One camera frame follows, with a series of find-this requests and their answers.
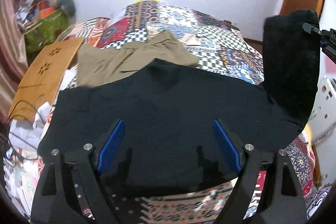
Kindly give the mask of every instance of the striped fabric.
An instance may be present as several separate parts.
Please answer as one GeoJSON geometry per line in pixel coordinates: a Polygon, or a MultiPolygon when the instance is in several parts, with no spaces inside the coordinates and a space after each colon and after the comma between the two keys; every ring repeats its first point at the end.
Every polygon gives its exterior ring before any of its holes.
{"type": "Polygon", "coordinates": [[[3,125],[28,65],[25,41],[16,21],[18,0],[0,0],[0,122],[3,125]]]}

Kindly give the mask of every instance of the green bag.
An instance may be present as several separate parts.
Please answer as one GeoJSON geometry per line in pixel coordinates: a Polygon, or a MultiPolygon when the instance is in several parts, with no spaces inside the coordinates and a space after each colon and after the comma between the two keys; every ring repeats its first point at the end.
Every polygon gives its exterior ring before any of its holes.
{"type": "Polygon", "coordinates": [[[56,10],[41,19],[24,33],[26,52],[38,52],[44,46],[53,43],[68,27],[68,19],[61,10],[56,10]]]}

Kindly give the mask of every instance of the curtain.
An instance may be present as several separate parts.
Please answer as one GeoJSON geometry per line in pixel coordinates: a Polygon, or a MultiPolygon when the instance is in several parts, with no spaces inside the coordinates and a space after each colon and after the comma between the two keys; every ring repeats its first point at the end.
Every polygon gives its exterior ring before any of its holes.
{"type": "Polygon", "coordinates": [[[0,0],[0,123],[5,124],[16,89],[28,65],[24,37],[16,21],[20,0],[0,0]]]}

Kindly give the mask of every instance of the metal screw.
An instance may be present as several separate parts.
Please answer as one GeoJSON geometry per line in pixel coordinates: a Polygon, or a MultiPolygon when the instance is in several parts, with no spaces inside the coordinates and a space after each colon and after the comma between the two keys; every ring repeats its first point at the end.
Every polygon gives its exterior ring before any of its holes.
{"type": "Polygon", "coordinates": [[[248,151],[252,151],[254,149],[254,146],[251,145],[250,143],[245,144],[245,149],[248,151]]]}
{"type": "Polygon", "coordinates": [[[93,147],[93,145],[90,144],[90,143],[87,143],[83,146],[84,150],[90,150],[92,147],[93,147]]]}
{"type": "Polygon", "coordinates": [[[284,156],[284,155],[287,154],[287,152],[286,152],[285,149],[280,149],[280,150],[279,150],[279,154],[282,155],[282,156],[284,156]]]}
{"type": "Polygon", "coordinates": [[[53,156],[56,156],[58,153],[59,153],[59,150],[58,150],[58,149],[54,149],[54,150],[52,150],[52,152],[51,152],[51,154],[52,154],[53,156]]]}

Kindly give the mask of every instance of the bed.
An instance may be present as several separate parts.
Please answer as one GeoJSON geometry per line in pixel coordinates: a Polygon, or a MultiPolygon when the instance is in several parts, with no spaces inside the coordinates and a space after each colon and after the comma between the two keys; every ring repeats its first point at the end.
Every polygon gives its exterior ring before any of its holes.
{"type": "MultiPolygon", "coordinates": [[[[162,30],[170,30],[199,62],[198,68],[242,79],[252,85],[263,81],[263,59],[249,46],[240,30],[213,16],[185,7],[153,0],[131,4],[114,19],[95,18],[72,26],[63,39],[83,37],[84,43],[102,50],[119,49],[128,42],[146,42],[162,30]]],[[[68,88],[77,86],[76,76],[68,88]]],[[[48,115],[42,137],[46,134],[56,102],[48,115]]],[[[315,158],[311,149],[311,130],[305,130],[286,148],[301,184],[303,195],[311,191],[315,158]]],[[[38,173],[43,169],[38,162],[38,173]]],[[[263,189],[265,171],[259,173],[256,189],[246,212],[256,212],[263,189]]],[[[85,200],[78,178],[73,178],[78,201],[85,216],[94,218],[85,200]]],[[[228,199],[236,180],[201,192],[128,200],[112,194],[111,201],[125,223],[205,223],[214,220],[228,199]]]]}

